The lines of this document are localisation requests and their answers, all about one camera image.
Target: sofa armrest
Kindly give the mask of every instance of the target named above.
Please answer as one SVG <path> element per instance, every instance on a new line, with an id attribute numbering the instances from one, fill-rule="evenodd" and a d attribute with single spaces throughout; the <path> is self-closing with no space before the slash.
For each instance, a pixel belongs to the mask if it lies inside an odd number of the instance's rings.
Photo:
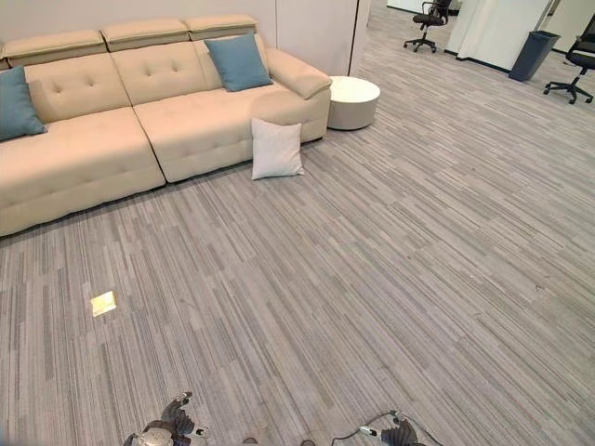
<path id="1" fill-rule="evenodd" d="M 326 74 L 279 49 L 267 48 L 267 59 L 272 78 L 304 99 L 311 98 L 331 85 L 331 79 Z"/>

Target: office chair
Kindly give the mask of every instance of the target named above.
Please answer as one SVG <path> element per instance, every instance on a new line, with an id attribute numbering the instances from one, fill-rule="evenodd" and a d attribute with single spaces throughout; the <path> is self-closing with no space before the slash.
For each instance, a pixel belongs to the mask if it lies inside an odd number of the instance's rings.
<path id="1" fill-rule="evenodd" d="M 593 96 L 587 93 L 582 88 L 576 86 L 576 83 L 580 79 L 580 76 L 585 75 L 587 70 L 595 70 L 595 56 L 588 56 L 586 54 L 576 54 L 577 51 L 583 53 L 590 53 L 595 55 L 595 14 L 591 18 L 591 22 L 588 24 L 587 29 L 582 35 L 577 36 L 576 42 L 570 47 L 566 53 L 566 58 L 570 60 L 574 65 L 582 67 L 580 74 L 574 79 L 571 84 L 565 84 L 562 82 L 550 82 L 546 85 L 546 89 L 543 90 L 543 94 L 547 95 L 550 90 L 566 90 L 570 93 L 573 98 L 568 102 L 574 104 L 576 102 L 576 93 L 587 97 L 585 102 L 591 103 Z"/>
<path id="2" fill-rule="evenodd" d="M 416 14 L 413 17 L 413 22 L 421 23 L 420 30 L 426 29 L 424 31 L 424 35 L 422 35 L 421 39 L 414 39 L 414 40 L 407 40 L 403 44 L 403 48 L 407 48 L 407 44 L 414 45 L 413 52 L 416 53 L 419 50 L 419 47 L 422 45 L 428 45 L 431 48 L 431 52 L 436 52 L 436 44 L 431 40 L 426 39 L 426 35 L 428 34 L 428 28 L 430 26 L 444 26 L 448 23 L 448 7 L 450 6 L 450 2 L 452 0 L 436 0 L 435 2 L 424 2 L 421 4 L 421 10 L 424 11 L 424 14 Z M 426 5 L 430 5 L 428 8 L 428 13 L 425 13 Z"/>

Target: dark gray trash bin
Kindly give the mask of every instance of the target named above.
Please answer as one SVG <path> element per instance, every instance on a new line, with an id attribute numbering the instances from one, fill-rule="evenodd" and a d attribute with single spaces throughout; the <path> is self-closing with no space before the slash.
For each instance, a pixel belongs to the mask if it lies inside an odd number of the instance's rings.
<path id="1" fill-rule="evenodd" d="M 514 62 L 509 78 L 521 82 L 531 79 L 559 38 L 558 34 L 531 31 L 521 54 Z"/>

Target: sofa headrest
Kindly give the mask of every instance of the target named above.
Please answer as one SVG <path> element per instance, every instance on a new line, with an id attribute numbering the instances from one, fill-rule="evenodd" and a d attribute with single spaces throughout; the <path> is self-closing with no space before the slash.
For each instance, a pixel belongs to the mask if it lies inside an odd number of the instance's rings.
<path id="1" fill-rule="evenodd" d="M 245 34 L 257 31 L 258 22 L 246 14 L 195 17 L 185 19 L 192 40 L 212 39 L 226 35 Z"/>
<path id="2" fill-rule="evenodd" d="M 188 29 L 178 19 L 130 21 L 101 30 L 110 51 L 188 42 Z"/>
<path id="3" fill-rule="evenodd" d="M 97 31 L 73 31 L 36 35 L 6 43 L 4 56 L 11 67 L 105 53 L 107 48 Z"/>

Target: white wall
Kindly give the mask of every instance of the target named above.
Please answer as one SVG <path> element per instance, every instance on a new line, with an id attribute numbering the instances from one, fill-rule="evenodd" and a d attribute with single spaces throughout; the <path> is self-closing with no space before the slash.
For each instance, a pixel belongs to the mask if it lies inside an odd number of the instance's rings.
<path id="1" fill-rule="evenodd" d="M 421 4 L 429 0 L 388 0 L 387 7 L 398 7 L 405 11 L 421 12 Z"/>
<path id="2" fill-rule="evenodd" d="M 455 26 L 450 32 L 446 49 L 458 53 L 463 45 L 467 32 L 469 31 L 469 27 L 472 24 L 478 5 L 479 2 L 477 0 L 465 0 L 463 7 L 459 10 L 458 16 L 456 17 Z"/>
<path id="3" fill-rule="evenodd" d="M 510 70 L 549 0 L 497 0 L 474 58 Z"/>
<path id="4" fill-rule="evenodd" d="M 466 0 L 447 49 L 510 70 L 549 0 Z"/>
<path id="5" fill-rule="evenodd" d="M 0 0 L 0 41 L 128 20 L 230 13 L 255 17 L 264 40 L 275 45 L 275 0 Z"/>
<path id="6" fill-rule="evenodd" d="M 361 0 L 355 29 L 355 44 L 353 45 L 353 58 L 351 61 L 351 75 L 356 76 L 362 64 L 365 44 L 368 42 L 368 20 L 370 18 L 370 7 L 372 0 Z"/>
<path id="7" fill-rule="evenodd" d="M 356 4 L 357 0 L 279 0 L 279 48 L 328 74 L 346 74 Z"/>
<path id="8" fill-rule="evenodd" d="M 129 20 L 245 13 L 268 46 L 328 74 L 347 74 L 357 0 L 0 0 L 0 42 Z M 364 49 L 370 0 L 360 0 L 352 66 Z"/>
<path id="9" fill-rule="evenodd" d="M 554 48 L 568 51 L 593 14 L 595 0 L 562 0 L 546 26 L 546 31 L 560 36 Z"/>

